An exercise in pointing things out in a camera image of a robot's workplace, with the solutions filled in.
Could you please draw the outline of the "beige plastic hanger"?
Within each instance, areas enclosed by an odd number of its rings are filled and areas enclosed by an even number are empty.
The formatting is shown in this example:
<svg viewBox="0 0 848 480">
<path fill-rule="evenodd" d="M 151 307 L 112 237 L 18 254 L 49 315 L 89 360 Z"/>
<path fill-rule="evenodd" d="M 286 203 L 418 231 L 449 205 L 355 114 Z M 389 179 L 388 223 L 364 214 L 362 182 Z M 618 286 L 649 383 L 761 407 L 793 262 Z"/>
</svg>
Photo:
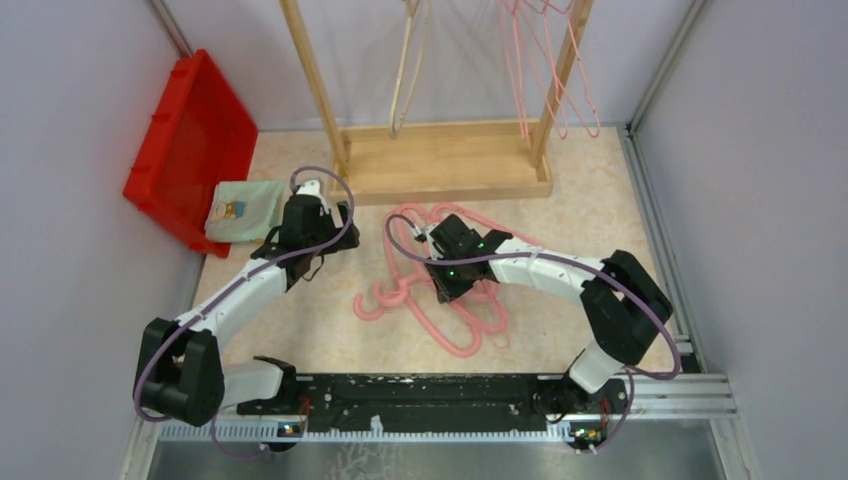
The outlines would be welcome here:
<svg viewBox="0 0 848 480">
<path fill-rule="evenodd" d="M 406 124 L 425 53 L 433 17 L 431 1 L 404 1 L 406 19 L 397 74 L 389 107 L 388 136 L 396 140 Z"/>
</svg>

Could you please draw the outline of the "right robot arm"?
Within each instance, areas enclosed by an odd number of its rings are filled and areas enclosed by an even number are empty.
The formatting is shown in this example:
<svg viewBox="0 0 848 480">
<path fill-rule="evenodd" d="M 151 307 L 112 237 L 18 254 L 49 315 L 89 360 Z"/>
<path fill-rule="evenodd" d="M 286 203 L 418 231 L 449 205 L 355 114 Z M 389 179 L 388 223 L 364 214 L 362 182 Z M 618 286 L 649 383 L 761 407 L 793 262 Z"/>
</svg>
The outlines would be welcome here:
<svg viewBox="0 0 848 480">
<path fill-rule="evenodd" d="M 455 214 L 417 232 L 429 247 L 427 270 L 440 302 L 463 296 L 482 281 L 521 285 L 571 300 L 584 309 L 593 339 L 568 367 L 563 398 L 590 411 L 607 381 L 638 365 L 673 313 L 673 306 L 636 257 L 617 250 L 581 258 L 492 229 L 484 235 Z"/>
</svg>

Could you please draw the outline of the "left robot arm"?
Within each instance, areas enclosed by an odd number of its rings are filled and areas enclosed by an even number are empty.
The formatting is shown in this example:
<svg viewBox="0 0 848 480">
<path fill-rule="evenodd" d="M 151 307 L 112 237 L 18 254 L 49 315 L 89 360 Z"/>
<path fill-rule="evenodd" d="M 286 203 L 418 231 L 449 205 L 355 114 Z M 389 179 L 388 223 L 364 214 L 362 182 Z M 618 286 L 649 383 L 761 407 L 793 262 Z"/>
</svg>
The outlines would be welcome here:
<svg viewBox="0 0 848 480">
<path fill-rule="evenodd" d="M 222 352 L 273 300 L 304 277 L 312 262 L 359 245 L 354 199 L 330 205 L 317 180 L 292 187 L 282 222 L 212 297 L 173 320 L 156 318 L 142 333 L 132 400 L 149 422 L 210 423 L 218 411 L 263 402 L 277 414 L 300 399 L 293 365 L 267 356 L 224 366 Z"/>
</svg>

